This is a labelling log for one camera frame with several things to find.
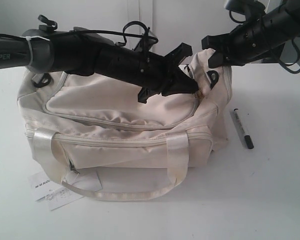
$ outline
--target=white cable tie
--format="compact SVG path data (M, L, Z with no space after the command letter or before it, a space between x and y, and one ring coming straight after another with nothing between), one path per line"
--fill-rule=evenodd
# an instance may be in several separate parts
M43 40L46 40L46 41L50 41L50 39L45 38L43 36L22 36L22 38L25 38L25 40L28 42L28 45L29 45L30 62L28 64L28 66L31 66L31 64L34 61L34 51L33 51L32 45L31 45L31 39L43 39Z

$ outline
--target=white bag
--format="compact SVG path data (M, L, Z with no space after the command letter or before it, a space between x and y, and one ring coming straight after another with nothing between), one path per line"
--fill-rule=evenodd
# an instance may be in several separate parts
M54 182L98 200L150 200L166 194L185 179L188 167L205 165L211 150L227 143L223 110L232 96L232 71L208 68L213 53L197 53L184 69L198 82L196 94L155 95L147 104L137 101L139 86L103 75L55 72L49 85L35 88L35 74L28 72L18 105L33 159ZM64 180L71 171L94 167L101 191L79 189ZM136 168L143 172L131 180ZM150 190L136 191L132 182L148 182L145 178L152 171L156 176L156 168L167 169L167 185L151 183Z

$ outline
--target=black marker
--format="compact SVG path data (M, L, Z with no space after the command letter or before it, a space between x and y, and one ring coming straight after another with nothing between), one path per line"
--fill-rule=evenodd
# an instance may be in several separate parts
M242 124L242 122L240 120L239 113L238 113L238 108L234 109L233 112L234 112L235 119L238 122L239 127L242 131L246 146L248 147L248 149L253 149L255 146L254 146L254 144L252 142L252 139L251 139L251 137L250 137L250 135L247 131L247 128L244 127L244 125Z

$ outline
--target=bag handle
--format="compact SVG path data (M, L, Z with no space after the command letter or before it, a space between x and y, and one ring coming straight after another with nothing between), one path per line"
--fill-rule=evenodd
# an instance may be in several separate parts
M158 198L170 192L186 178L189 163L189 141L186 131L166 134L167 174L170 184L161 189L147 192L96 192L75 187L64 181L70 168L53 155L52 139L56 132L39 128L33 137L33 155L47 176L69 190L103 201L145 201Z

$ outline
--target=table surface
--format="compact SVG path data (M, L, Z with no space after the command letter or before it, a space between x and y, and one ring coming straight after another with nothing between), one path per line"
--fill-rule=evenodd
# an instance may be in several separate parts
M229 145L148 202L82 198L49 211L32 199L39 172L16 96L25 69L0 70L0 240L300 240L300 74L276 64L233 68ZM238 108L255 148L243 147Z

